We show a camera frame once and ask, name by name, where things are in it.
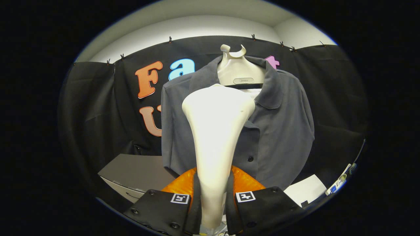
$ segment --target white wall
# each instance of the white wall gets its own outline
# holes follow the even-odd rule
[[[257,22],[228,16],[188,16],[155,23],[138,29],[114,41],[90,61],[115,62],[121,54],[127,56],[138,50],[172,40],[197,36],[226,35],[277,42],[280,39],[272,27]]]
[[[113,63],[141,49],[172,40],[210,35],[241,36],[262,39],[288,47],[302,48],[323,44],[336,45],[323,32],[299,17],[270,27],[261,23],[229,16],[187,16],[151,24],[127,34],[99,51],[89,61]]]
[[[274,27],[285,46],[302,48],[323,44],[337,45],[330,37],[300,17],[285,20]]]

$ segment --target screw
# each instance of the screw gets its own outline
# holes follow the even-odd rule
[[[179,224],[177,224],[177,223],[172,223],[172,224],[171,224],[171,227],[172,227],[172,228],[179,228]]]

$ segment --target black fabric backdrop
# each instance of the black fabric backdrop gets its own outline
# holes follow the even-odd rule
[[[240,50],[242,44],[253,57],[274,56],[280,63],[277,69],[294,74],[304,86],[314,118],[315,141],[294,183],[316,174],[328,187],[354,161],[367,132],[369,109],[362,80],[338,46],[294,51],[246,37],[193,37],[148,47],[113,64],[80,62],[69,69],[58,104],[60,141],[72,169],[92,194],[120,212],[130,206],[97,173],[120,153],[161,155],[160,137],[148,131],[139,109],[154,108],[154,124],[161,128],[157,108],[171,63],[188,58],[197,71],[222,54],[222,44],[231,46],[231,51]],[[156,70],[157,83],[150,82],[155,92],[139,99],[135,73],[157,61],[163,67]]]

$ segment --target hanger label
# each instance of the hanger label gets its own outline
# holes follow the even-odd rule
[[[236,78],[234,79],[235,84],[252,84],[254,82],[253,78]]]

